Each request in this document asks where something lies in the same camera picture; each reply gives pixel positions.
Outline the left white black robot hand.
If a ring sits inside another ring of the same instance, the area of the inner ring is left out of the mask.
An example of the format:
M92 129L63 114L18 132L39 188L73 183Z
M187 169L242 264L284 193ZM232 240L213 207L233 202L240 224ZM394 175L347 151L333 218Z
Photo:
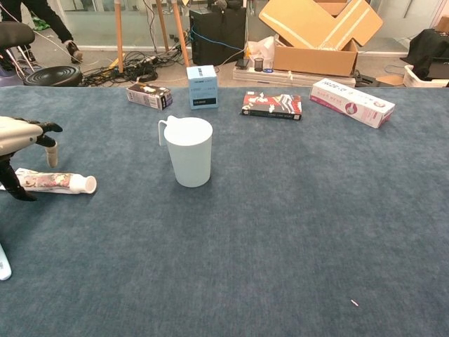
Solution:
M58 143L47 132L60 133L62 127L53 122L39 122L18 117L1 116L1 185L15 199L36 201L36 198L20 184L11 166L11 158L30 145L46 148L47 163L51 168L58 165Z

